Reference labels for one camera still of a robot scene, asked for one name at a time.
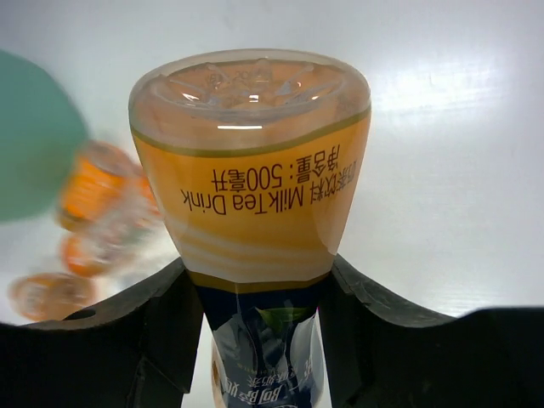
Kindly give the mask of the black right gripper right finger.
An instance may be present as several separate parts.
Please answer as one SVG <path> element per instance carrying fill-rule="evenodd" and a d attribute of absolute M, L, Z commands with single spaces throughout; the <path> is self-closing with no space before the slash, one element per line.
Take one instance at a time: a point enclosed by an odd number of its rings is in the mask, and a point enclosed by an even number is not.
<path fill-rule="evenodd" d="M 320 300 L 335 407 L 540 407 L 543 311 L 426 309 L 336 257 Z"/>

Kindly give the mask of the small orange juice bottle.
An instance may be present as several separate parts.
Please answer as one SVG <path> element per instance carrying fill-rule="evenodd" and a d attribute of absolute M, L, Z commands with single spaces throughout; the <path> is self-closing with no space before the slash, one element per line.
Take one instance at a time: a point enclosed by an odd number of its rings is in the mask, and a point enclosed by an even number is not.
<path fill-rule="evenodd" d="M 93 304 L 96 287 L 78 276 L 38 273 L 14 280 L 8 297 L 13 309 L 29 320 L 63 320 Z"/>

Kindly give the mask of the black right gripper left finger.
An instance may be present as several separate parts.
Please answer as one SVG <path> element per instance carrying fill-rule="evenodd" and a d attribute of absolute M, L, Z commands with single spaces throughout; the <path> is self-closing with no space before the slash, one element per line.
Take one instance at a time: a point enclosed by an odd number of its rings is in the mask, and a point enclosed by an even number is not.
<path fill-rule="evenodd" d="M 180 407 L 202 324 L 180 259 L 113 297 L 25 326 L 1 325 L 3 407 Z"/>

